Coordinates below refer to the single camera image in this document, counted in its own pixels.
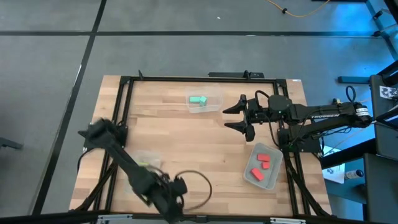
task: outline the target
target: wooden tabletop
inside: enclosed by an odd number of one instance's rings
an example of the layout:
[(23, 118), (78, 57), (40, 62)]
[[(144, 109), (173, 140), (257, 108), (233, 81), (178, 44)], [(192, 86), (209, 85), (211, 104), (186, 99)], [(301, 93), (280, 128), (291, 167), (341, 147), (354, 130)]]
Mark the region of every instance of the wooden tabletop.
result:
[[(104, 117), (111, 119), (118, 92), (120, 76), (106, 75), (93, 115), (93, 121)], [(306, 105), (300, 80), (287, 80), (289, 98), (294, 103)], [(249, 155), (258, 142), (275, 147), (268, 125), (256, 125), (256, 138), (246, 142), (239, 132), (224, 127), (225, 122), (241, 121), (241, 114), (223, 114), (223, 109), (236, 104), (240, 94), (254, 97), (256, 90), (273, 95), (271, 84), (220, 83), (224, 103), (217, 112), (191, 114), (185, 105), (186, 86), (205, 86), (208, 83), (187, 82), (134, 82), (127, 125), (129, 136), (125, 150), (155, 152), (162, 161), (161, 169), (171, 177), (182, 170), (193, 169), (205, 174), (212, 186), (210, 201), (191, 214), (291, 216), (289, 188), (285, 164), (282, 162), (273, 190), (263, 190), (243, 179)], [(122, 102), (126, 97), (127, 86)], [(267, 106), (266, 98), (260, 104)], [(274, 134), (277, 123), (272, 124)], [(96, 149), (87, 154), (80, 166), (70, 208), (79, 206), (98, 182), (104, 151)], [(310, 153), (301, 153), (305, 182), (318, 203), (331, 213), (325, 181), (319, 161)], [(202, 202), (209, 186), (195, 174), (183, 175), (188, 187), (184, 195), (186, 207)], [(101, 207), (108, 187), (104, 188)], [(296, 186), (298, 208), (303, 213), (300, 191)], [(147, 207), (132, 192), (125, 173), (119, 169), (114, 189), (112, 212), (157, 213)]]

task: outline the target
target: yellow cable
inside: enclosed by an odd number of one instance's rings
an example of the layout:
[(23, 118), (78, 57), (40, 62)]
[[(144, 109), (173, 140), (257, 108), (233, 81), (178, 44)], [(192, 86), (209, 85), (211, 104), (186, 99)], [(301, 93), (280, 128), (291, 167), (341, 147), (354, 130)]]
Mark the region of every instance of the yellow cable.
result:
[[(266, 1), (268, 1), (268, 2), (271, 3), (271, 4), (273, 4), (274, 6), (276, 6), (276, 7), (277, 7), (278, 9), (280, 9), (281, 11), (284, 10), (282, 7), (280, 7), (278, 4), (274, 3), (273, 1), (271, 1), (271, 0), (266, 0)], [(328, 2), (330, 2), (330, 0), (327, 0), (325, 3), (323, 3), (321, 6), (319, 6), (318, 9), (316, 9), (316, 10), (314, 10), (314, 11), (312, 11), (312, 12), (306, 14), (306, 15), (296, 16), (296, 15), (294, 15), (294, 14), (291, 14), (288, 10), (286, 10), (286, 13), (287, 13), (288, 15), (290, 15), (290, 16), (293, 16), (293, 17), (303, 18), (303, 17), (306, 17), (306, 16), (309, 16), (309, 15), (314, 14), (314, 13), (317, 12), (319, 9), (321, 9), (323, 6), (325, 6)]]

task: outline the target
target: green block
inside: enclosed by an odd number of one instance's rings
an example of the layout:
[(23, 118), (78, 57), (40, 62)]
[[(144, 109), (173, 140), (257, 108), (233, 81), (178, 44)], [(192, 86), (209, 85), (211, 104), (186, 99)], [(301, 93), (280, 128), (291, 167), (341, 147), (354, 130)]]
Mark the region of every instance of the green block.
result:
[(189, 102), (190, 103), (200, 103), (200, 96), (190, 96), (189, 97)]
[(207, 97), (201, 96), (199, 101), (200, 106), (206, 106), (207, 104)]

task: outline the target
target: gray floor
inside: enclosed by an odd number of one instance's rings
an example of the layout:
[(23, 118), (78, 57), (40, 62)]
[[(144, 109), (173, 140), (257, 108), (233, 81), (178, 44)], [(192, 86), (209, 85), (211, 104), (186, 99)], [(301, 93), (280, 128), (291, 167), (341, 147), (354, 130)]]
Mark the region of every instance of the gray floor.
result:
[[(277, 2), (296, 14), (321, 4), (300, 1)], [(384, 4), (371, 3), (375, 10)], [(99, 5), (99, 0), (0, 0), (0, 30), (91, 30)], [(329, 3), (299, 19), (263, 0), (115, 0), (108, 1), (99, 29), (374, 32), (371, 16), (362, 3)], [(0, 136), (24, 143), (21, 151), (0, 150), (0, 217), (29, 213), (87, 40), (0, 37)], [(97, 37), (43, 212), (68, 210), (83, 145), (77, 131), (91, 119), (103, 75), (137, 75), (138, 69), (144, 75), (178, 76), (258, 71), (270, 78), (302, 79), (307, 103), (320, 105), (332, 98), (346, 100), (338, 76), (369, 76), (393, 61), (385, 41), (374, 37)], [(356, 91), (359, 101), (370, 97), (368, 86)], [(371, 107), (370, 101), (364, 104)], [(339, 148), (373, 136), (368, 128)], [(333, 135), (325, 141), (334, 146), (345, 137)], [(361, 219), (360, 204), (333, 196), (330, 200), (334, 214)]]

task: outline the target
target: red block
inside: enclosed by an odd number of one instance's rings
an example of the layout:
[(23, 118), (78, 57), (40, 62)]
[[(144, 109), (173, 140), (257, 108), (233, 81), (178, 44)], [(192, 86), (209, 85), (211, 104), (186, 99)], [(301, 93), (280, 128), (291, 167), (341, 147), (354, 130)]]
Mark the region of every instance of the red block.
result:
[(270, 157), (267, 154), (258, 154), (257, 155), (257, 160), (264, 161), (264, 162), (269, 162), (270, 161)]
[(258, 181), (262, 181), (264, 179), (264, 176), (262, 175), (259, 169), (253, 168), (250, 172), (254, 176), (254, 178), (256, 178)]
[(262, 162), (261, 167), (263, 169), (269, 169), (269, 162)]

